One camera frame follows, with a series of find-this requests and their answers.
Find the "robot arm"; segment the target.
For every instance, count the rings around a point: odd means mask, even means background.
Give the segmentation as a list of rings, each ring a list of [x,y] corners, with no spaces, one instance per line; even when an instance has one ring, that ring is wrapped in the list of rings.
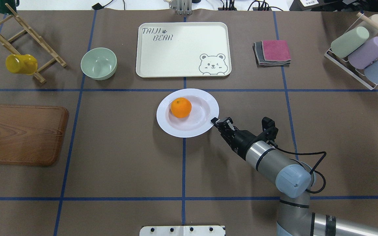
[[[212,118],[230,148],[282,193],[277,218],[278,236],[378,236],[378,228],[310,212],[310,195],[316,181],[316,166],[285,156],[275,139],[275,122],[264,117],[262,133],[239,130],[230,117]]]

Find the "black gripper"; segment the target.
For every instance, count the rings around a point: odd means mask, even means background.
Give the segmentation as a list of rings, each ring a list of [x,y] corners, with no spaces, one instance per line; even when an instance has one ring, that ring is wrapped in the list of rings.
[[[246,155],[251,146],[258,142],[258,136],[253,135],[248,130],[239,130],[233,126],[233,120],[231,117],[226,117],[220,121],[220,119],[214,117],[211,119],[211,123],[217,127],[221,137],[243,160],[246,160]]]

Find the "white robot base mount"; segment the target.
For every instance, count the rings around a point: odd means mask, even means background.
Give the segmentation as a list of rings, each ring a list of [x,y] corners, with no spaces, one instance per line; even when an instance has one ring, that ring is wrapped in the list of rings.
[[[224,226],[144,226],[140,236],[225,236]]]

